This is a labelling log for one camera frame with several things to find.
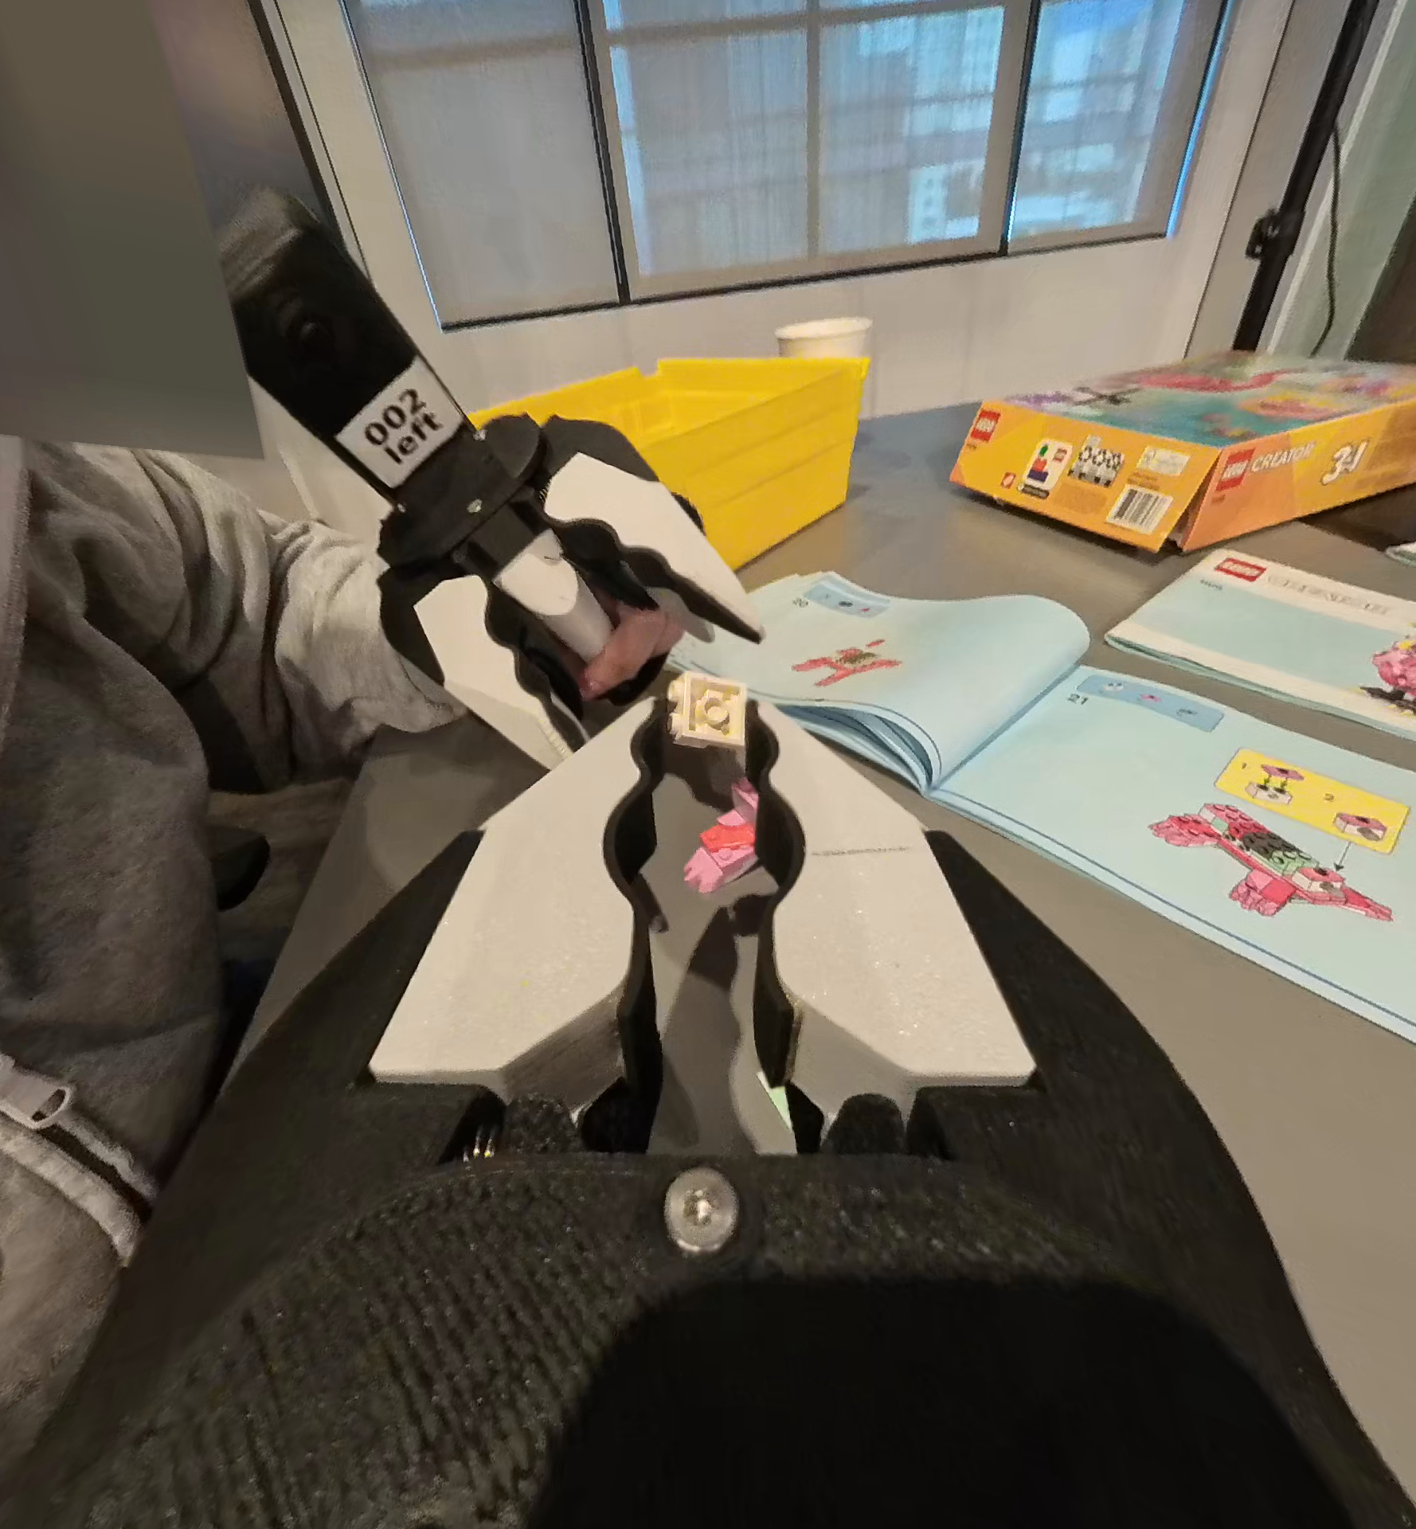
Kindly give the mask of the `person's left hand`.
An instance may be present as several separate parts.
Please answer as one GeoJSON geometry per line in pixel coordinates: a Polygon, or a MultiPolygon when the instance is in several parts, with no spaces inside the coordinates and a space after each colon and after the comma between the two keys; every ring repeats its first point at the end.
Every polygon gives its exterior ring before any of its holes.
{"type": "Polygon", "coordinates": [[[661,608],[617,603],[611,636],[578,676],[582,700],[631,703],[658,676],[682,637],[682,626],[661,608]]]}

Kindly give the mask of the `orange toy set box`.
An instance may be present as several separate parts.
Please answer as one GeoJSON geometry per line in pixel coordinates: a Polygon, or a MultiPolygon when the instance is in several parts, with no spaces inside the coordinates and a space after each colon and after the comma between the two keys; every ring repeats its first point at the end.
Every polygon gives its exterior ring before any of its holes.
{"type": "Polygon", "coordinates": [[[1416,483],[1416,364],[1223,351],[981,403],[951,480],[1180,551],[1416,483]]]}

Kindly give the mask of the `pink toy brick model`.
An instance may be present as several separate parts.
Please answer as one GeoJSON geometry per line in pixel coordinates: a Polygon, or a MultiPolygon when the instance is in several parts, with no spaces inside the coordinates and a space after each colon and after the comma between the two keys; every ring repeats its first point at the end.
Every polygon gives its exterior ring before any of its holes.
{"type": "Polygon", "coordinates": [[[757,790],[743,776],[733,785],[733,804],[699,833],[699,847],[685,865],[685,886],[716,894],[757,867],[757,790]]]}

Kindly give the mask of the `person's left forearm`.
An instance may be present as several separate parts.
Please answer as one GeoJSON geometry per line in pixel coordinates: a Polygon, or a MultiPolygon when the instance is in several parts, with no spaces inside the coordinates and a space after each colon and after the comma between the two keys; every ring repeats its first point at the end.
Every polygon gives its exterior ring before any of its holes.
{"type": "Polygon", "coordinates": [[[378,733],[466,714],[388,640],[364,543],[238,502],[202,523],[210,561],[191,586],[184,653],[220,790],[353,775],[378,733]]]}

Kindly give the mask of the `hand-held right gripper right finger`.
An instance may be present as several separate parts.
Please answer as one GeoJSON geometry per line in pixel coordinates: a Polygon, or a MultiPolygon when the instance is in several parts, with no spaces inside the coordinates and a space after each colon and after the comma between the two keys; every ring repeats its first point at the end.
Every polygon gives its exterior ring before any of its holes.
{"type": "Polygon", "coordinates": [[[1020,1086],[1037,1064],[925,824],[772,703],[749,721],[756,1047],[791,1107],[911,1107],[930,1086],[1020,1086]]]}

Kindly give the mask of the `window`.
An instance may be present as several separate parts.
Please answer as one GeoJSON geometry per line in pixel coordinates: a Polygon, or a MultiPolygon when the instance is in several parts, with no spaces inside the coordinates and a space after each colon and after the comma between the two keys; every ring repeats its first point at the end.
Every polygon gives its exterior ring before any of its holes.
{"type": "Polygon", "coordinates": [[[341,3],[440,327],[1170,232],[1223,3],[341,3]]]}

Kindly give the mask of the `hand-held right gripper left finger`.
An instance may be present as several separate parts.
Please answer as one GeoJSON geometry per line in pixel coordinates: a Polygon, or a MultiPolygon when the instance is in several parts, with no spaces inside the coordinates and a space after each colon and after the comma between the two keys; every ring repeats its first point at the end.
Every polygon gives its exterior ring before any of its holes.
{"type": "Polygon", "coordinates": [[[658,836],[664,707],[644,699],[492,814],[374,1046],[378,1084],[596,1107],[661,1090],[642,876],[658,836]]]}

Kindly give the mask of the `closed light blue instruction booklet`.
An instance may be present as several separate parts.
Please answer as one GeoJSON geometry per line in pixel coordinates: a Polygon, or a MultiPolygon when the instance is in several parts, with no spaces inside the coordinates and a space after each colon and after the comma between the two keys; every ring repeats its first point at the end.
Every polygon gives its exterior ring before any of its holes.
{"type": "Polygon", "coordinates": [[[1416,603],[1218,548],[1105,642],[1416,742],[1416,603]]]}

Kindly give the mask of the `black tripod stand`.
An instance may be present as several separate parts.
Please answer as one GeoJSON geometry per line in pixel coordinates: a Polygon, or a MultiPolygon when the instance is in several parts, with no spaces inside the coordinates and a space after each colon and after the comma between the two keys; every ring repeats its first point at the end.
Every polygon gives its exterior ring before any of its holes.
{"type": "Polygon", "coordinates": [[[1246,259],[1253,260],[1253,280],[1231,338],[1236,351],[1257,351],[1265,338],[1275,299],[1298,250],[1298,241],[1301,238],[1313,185],[1324,161],[1324,148],[1337,133],[1347,86],[1365,50],[1379,7],[1379,3],[1347,3],[1281,199],[1258,216],[1251,228],[1246,259]]]}

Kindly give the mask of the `person's grey hoodie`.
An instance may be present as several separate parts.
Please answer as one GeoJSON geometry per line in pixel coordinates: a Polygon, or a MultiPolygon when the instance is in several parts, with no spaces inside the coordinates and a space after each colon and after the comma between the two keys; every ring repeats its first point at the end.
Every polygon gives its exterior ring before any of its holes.
{"type": "MultiPolygon", "coordinates": [[[[175,453],[0,436],[10,1417],[83,1356],[217,1064],[207,812],[220,785],[184,650],[191,586],[210,561],[202,519],[230,502],[248,503],[175,453]]],[[[0,1422],[0,1441],[13,1428],[0,1422]]]]}

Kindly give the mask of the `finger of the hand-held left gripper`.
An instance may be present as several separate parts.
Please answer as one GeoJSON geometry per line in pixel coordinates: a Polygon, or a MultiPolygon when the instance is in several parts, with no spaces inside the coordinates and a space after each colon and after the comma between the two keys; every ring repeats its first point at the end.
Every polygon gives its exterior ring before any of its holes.
{"type": "Polygon", "coordinates": [[[474,717],[540,766],[578,752],[578,714],[521,648],[525,629],[492,629],[492,589],[479,578],[436,583],[412,603],[431,659],[412,660],[474,717]]]}
{"type": "Polygon", "coordinates": [[[764,637],[747,589],[661,480],[578,453],[552,474],[543,516],[566,557],[614,603],[652,603],[699,640],[764,637]]]}

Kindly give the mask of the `white toy brick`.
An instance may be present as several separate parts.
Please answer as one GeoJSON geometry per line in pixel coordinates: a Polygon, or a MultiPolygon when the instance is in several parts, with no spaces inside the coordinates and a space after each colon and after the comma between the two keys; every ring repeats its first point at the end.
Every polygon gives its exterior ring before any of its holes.
{"type": "Polygon", "coordinates": [[[669,737],[678,746],[743,752],[747,746],[749,689],[743,680],[682,670],[666,689],[669,737]]]}

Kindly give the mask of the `yellow plastic bin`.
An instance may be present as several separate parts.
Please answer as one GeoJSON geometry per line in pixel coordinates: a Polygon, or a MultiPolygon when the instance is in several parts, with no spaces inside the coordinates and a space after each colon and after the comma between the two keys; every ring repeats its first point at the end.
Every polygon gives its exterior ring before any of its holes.
{"type": "Polygon", "coordinates": [[[620,370],[474,410],[593,418],[629,436],[697,507],[709,543],[740,570],[849,495],[867,357],[695,357],[620,370]]]}

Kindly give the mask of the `open light blue instruction booklet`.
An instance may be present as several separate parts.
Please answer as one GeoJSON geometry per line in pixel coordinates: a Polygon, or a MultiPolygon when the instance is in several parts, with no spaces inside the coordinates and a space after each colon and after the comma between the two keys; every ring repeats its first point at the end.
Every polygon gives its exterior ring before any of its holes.
{"type": "Polygon", "coordinates": [[[1416,771],[1085,662],[1032,595],[919,603],[837,572],[752,595],[747,642],[677,670],[745,684],[814,737],[1196,936],[1416,1043],[1416,771]]]}

